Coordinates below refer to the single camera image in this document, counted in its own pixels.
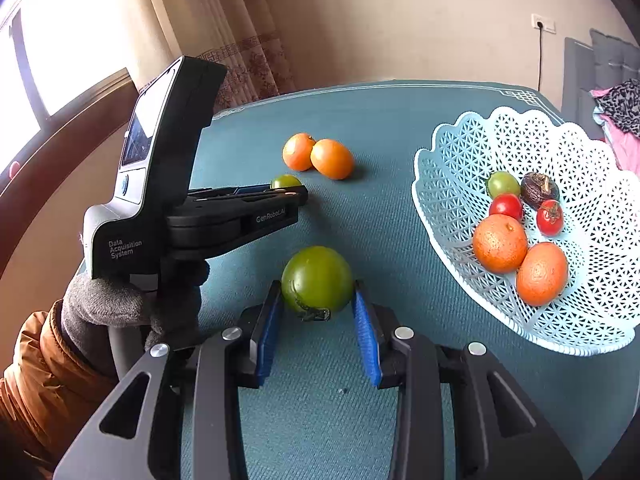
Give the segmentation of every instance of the table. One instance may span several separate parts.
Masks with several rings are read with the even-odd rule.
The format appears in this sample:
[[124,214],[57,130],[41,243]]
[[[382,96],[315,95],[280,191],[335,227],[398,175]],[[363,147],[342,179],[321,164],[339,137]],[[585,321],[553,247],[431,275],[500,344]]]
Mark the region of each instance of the table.
[[[498,106],[540,108],[562,119],[542,95],[495,83],[391,81],[299,92],[236,108],[202,132],[191,187],[270,181],[285,167],[294,133],[347,145],[353,178],[300,174],[310,200],[298,224],[210,261],[202,326],[213,332],[257,304],[301,248],[326,245],[350,262],[372,301],[433,342],[485,343],[520,382],[568,446],[585,476],[615,445],[636,408],[640,342],[592,358],[557,354],[527,342],[474,303],[433,251],[411,199],[415,152],[431,147],[441,123]],[[360,365],[350,308],[328,323],[283,320],[271,377],[240,393],[250,478],[386,479],[396,391],[370,386]],[[444,390],[446,474],[454,478],[454,441]],[[184,456],[190,438],[184,437]],[[187,460],[183,460],[188,478]]]

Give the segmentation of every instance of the tangerine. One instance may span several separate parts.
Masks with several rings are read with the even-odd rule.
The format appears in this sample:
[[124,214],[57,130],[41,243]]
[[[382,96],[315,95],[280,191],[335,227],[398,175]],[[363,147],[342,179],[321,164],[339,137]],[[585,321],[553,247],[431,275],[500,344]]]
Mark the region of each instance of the tangerine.
[[551,242],[535,244],[516,276],[518,295],[531,306],[543,306],[558,296],[569,279],[569,264],[562,249]]
[[291,137],[282,149],[282,160],[294,171],[306,171],[311,168],[311,150],[315,140],[308,133],[301,132]]
[[333,180],[347,178],[353,171],[353,155],[333,139],[318,140],[311,150],[311,163],[324,176]]
[[486,270],[504,274],[516,270],[527,255],[527,235],[515,218],[489,215],[476,227],[473,247]]

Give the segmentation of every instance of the gloved hand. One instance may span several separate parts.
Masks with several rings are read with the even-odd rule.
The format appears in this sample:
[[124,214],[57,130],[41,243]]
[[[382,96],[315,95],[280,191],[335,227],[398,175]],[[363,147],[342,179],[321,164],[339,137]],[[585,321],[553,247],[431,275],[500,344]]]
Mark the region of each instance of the gloved hand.
[[145,349],[158,342],[180,348],[198,338],[200,285],[209,276],[206,262],[178,262],[155,298],[116,279],[75,276],[62,301],[60,327],[71,348],[100,373],[116,376],[107,327],[150,325]]

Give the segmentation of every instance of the wall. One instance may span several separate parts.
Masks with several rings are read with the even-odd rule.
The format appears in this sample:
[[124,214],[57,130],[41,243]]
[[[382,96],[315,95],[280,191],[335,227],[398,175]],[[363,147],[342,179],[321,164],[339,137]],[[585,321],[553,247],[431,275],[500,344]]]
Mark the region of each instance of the wall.
[[357,81],[448,79],[537,87],[532,13],[543,37],[542,93],[562,101],[566,36],[597,28],[632,41],[610,0],[268,0],[299,88]]
[[24,320],[63,297],[82,260],[79,234],[87,208],[108,202],[126,126],[96,148],[33,220],[0,278],[0,369],[10,362]]

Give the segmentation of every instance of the curtain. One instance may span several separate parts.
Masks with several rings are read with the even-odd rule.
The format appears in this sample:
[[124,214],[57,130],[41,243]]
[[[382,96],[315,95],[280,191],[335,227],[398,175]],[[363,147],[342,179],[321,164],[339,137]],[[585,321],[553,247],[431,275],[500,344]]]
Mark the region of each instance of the curtain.
[[117,1],[138,89],[185,55],[228,67],[215,111],[295,90],[266,0]]

